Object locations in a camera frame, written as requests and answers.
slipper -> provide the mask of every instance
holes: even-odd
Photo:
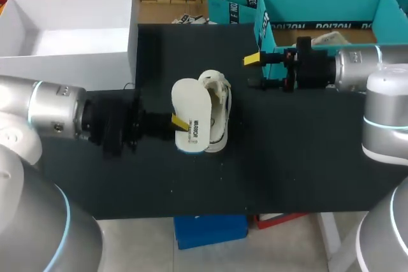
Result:
[[[188,132],[176,131],[179,150],[201,153],[210,145],[211,98],[208,90],[195,79],[181,79],[171,90],[171,101],[176,116],[189,124]]]
[[[206,152],[218,152],[226,146],[228,140],[228,119],[232,104],[231,85],[224,75],[216,70],[204,71],[198,81],[208,90],[212,104],[210,145]]]

white floor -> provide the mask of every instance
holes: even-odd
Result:
[[[336,213],[343,239],[362,213]],[[251,228],[242,240],[179,250],[172,218],[102,220],[107,257],[104,272],[273,271],[327,272],[326,254],[314,215]],[[354,263],[349,272],[359,272]]]

blue plastic crate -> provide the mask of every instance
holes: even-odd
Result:
[[[242,215],[175,217],[174,230],[178,248],[184,250],[245,238],[248,222]]]

black tabletop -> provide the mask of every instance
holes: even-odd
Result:
[[[364,95],[248,89],[259,70],[251,25],[140,25],[137,82],[149,111],[173,111],[171,88],[206,69],[232,85],[227,147],[186,155],[144,138],[136,154],[104,160],[85,141],[44,139],[46,175],[96,218],[371,209],[408,169],[361,151]],[[128,91],[92,95],[129,97]]]

white cardboard box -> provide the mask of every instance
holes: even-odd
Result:
[[[137,0],[8,0],[0,75],[123,89],[135,82],[139,7]]]

